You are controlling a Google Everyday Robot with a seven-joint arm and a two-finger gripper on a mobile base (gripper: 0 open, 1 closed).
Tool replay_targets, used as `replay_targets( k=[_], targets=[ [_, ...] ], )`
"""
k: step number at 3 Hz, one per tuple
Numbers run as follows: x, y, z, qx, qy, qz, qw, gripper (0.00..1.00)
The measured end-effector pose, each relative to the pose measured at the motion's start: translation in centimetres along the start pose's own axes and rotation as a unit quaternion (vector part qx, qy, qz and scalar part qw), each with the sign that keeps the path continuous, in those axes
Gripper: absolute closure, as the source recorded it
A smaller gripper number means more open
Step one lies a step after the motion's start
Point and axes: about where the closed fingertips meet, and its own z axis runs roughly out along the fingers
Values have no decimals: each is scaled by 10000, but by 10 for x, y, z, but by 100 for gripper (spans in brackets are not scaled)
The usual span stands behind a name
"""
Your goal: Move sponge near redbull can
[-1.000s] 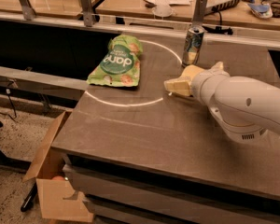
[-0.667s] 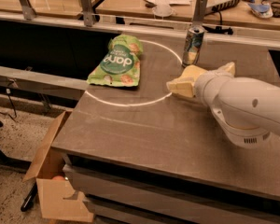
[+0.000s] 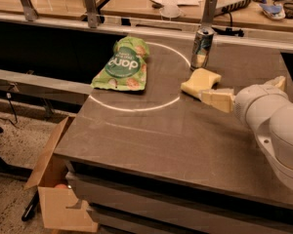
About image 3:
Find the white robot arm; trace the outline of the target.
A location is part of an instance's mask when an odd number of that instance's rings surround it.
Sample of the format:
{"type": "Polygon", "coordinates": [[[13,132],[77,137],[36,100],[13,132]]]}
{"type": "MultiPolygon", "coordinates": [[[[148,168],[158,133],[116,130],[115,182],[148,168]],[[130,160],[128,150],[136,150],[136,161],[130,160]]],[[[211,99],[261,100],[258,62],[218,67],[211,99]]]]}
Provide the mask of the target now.
{"type": "Polygon", "coordinates": [[[199,99],[223,112],[232,112],[248,127],[278,179],[293,190],[293,102],[285,93],[286,78],[278,76],[235,93],[205,90],[199,99]]]}

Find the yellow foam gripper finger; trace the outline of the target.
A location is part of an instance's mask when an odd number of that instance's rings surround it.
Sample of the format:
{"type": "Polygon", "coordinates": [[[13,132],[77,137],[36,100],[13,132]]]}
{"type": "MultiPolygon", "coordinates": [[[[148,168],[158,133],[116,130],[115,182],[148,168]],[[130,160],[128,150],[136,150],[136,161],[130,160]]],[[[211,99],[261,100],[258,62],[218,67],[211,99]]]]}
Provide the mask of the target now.
{"type": "Polygon", "coordinates": [[[286,78],[284,76],[277,76],[277,77],[267,81],[266,85],[275,86],[284,92],[285,85],[286,85],[286,78]]]}
{"type": "Polygon", "coordinates": [[[234,98],[233,89],[211,89],[203,91],[200,100],[220,111],[230,113],[233,111],[234,98]]]}

